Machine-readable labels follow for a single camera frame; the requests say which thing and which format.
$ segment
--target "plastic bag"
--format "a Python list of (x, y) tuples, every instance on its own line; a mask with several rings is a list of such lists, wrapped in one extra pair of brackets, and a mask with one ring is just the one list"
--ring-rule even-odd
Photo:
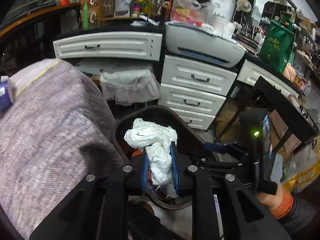
[(117, 105), (130, 106), (159, 98), (160, 84), (148, 70), (130, 70), (100, 75), (102, 93), (107, 101), (116, 100)]
[(217, 6), (212, 2), (200, 4), (196, 0), (174, 0), (170, 20), (189, 24), (208, 23)]
[(115, 17), (129, 17), (132, 0), (115, 0)]
[(320, 174), (320, 143), (309, 144), (283, 165), (281, 183), (291, 192), (301, 192)]

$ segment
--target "white cloth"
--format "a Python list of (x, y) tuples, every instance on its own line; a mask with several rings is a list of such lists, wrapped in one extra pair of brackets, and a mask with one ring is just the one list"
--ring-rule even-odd
[[(154, 186), (172, 184), (172, 157), (170, 144), (177, 144), (177, 132), (171, 127), (163, 127), (153, 122), (145, 122), (137, 118), (133, 122), (133, 128), (124, 135), (124, 140), (135, 149), (146, 148), (149, 165), (151, 168), (151, 180)], [(167, 190), (171, 197), (176, 197), (175, 192)]]

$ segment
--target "blue gripper pad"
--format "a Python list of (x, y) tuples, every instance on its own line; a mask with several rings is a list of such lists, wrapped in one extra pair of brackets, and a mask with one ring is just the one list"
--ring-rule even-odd
[(141, 189), (144, 194), (148, 183), (148, 173), (149, 173), (149, 160), (146, 152), (146, 148), (143, 150), (143, 164), (141, 170)]
[(171, 142), (170, 145), (170, 155), (172, 157), (172, 179), (173, 179), (173, 186), (176, 191), (176, 194), (179, 195), (180, 191), (180, 186), (179, 186), (179, 170), (177, 166), (177, 160), (176, 158), (178, 157), (178, 152), (176, 148), (175, 142)]

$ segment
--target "white drawer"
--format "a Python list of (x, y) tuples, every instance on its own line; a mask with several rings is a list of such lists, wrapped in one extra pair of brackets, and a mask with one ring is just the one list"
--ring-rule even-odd
[(158, 105), (216, 115), (225, 100), (208, 92), (161, 83)]
[(223, 68), (166, 55), (161, 82), (226, 96), (236, 76)]
[(120, 57), (159, 61), (162, 34), (105, 32), (78, 35), (53, 42), (57, 58)]
[(293, 90), (279, 78), (248, 60), (244, 61), (241, 71), (237, 77), (237, 80), (248, 85), (254, 86), (254, 84), (260, 76), (263, 77), (266, 81), (268, 81), (271, 85), (275, 86), (276, 89), (281, 89), (281, 93), (285, 97), (287, 97), (290, 94), (295, 95), (296, 97), (299, 96), (299, 94), (295, 90)]
[(191, 128), (195, 129), (207, 130), (209, 128), (209, 125), (215, 119), (214, 115), (201, 114), (171, 107), (170, 109), (174, 111)]

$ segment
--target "green bottle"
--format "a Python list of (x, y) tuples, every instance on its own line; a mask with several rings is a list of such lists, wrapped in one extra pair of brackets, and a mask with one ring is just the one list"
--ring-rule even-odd
[(87, 29), (89, 27), (89, 23), (88, 23), (88, 5), (87, 5), (87, 3), (85, 3), (83, 5), (82, 19), (83, 19), (82, 28)]

